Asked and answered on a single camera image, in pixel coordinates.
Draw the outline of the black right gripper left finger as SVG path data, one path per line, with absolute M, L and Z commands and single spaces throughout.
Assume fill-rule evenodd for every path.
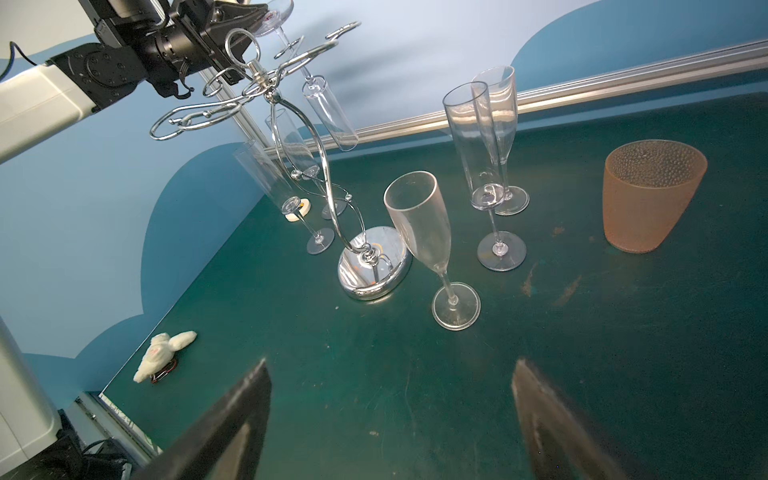
M 272 381 L 261 360 L 137 479 L 253 479 L 270 414 Z

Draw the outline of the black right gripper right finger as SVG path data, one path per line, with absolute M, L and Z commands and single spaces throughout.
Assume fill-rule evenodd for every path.
M 618 444 L 573 403 L 534 362 L 517 360 L 511 389 L 520 429 L 537 479 L 628 479 Z

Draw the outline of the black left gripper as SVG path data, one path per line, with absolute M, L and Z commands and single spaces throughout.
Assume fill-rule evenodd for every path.
M 237 28 L 257 30 L 268 13 L 266 3 L 245 1 L 174 1 L 173 53 L 192 69 L 224 69 L 232 65 L 227 34 Z

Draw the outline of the clear flute glass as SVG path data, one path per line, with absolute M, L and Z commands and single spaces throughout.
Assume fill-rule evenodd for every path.
M 492 67 L 477 74 L 473 80 L 488 86 L 500 173 L 505 187 L 504 200 L 495 208 L 495 213 L 505 217 L 517 215 L 528 207 L 530 197 L 523 188 L 510 183 L 508 173 L 508 160 L 518 125 L 515 69 L 511 65 Z
M 256 37 L 263 37 L 275 32 L 284 47 L 275 55 L 275 59 L 290 54 L 293 58 L 300 53 L 304 36 L 295 40 L 283 30 L 283 24 L 294 9 L 293 1 L 268 1 L 268 12 L 256 30 Z M 306 66 L 301 68 L 304 77 L 302 94 L 322 122 L 328 134 L 342 151 L 350 151 L 359 143 L 359 137 L 347 118 L 343 108 L 336 99 L 328 81 L 322 75 L 313 75 Z
M 314 186 L 315 193 L 321 194 L 324 184 L 320 179 L 320 164 L 305 144 L 289 112 L 283 107 L 274 107 L 274 112 L 267 116 L 265 124 L 294 183 L 303 193 L 313 194 L 309 188 Z
M 297 214 L 300 222 L 310 233 L 310 239 L 306 245 L 310 255 L 323 253 L 331 246 L 335 238 L 333 231 L 329 228 L 316 230 L 309 225 L 305 217 L 300 215 L 298 205 L 301 198 L 297 189 L 257 141 L 244 143 L 236 149 L 234 156 L 283 216 L 289 212 Z
M 487 214 L 492 232 L 478 244 L 480 263 L 494 272 L 522 265 L 527 255 L 523 240 L 498 228 L 494 210 L 505 197 L 489 87 L 482 81 L 461 84 L 442 100 L 452 139 L 461 160 L 473 208 Z
M 450 331 L 472 326 L 480 315 L 481 299 L 471 286 L 448 277 L 451 226 L 436 177 L 428 171 L 403 174 L 386 188 L 383 201 L 412 256 L 441 281 L 431 303 L 435 321 Z

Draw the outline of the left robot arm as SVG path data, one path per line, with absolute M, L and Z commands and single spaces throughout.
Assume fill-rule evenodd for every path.
M 187 78 L 214 69 L 228 84 L 247 48 L 234 29 L 256 32 L 265 3 L 246 1 L 84 1 L 97 42 L 1 76 L 1 159 L 7 161 L 130 95 L 143 81 L 164 97 L 187 99 Z

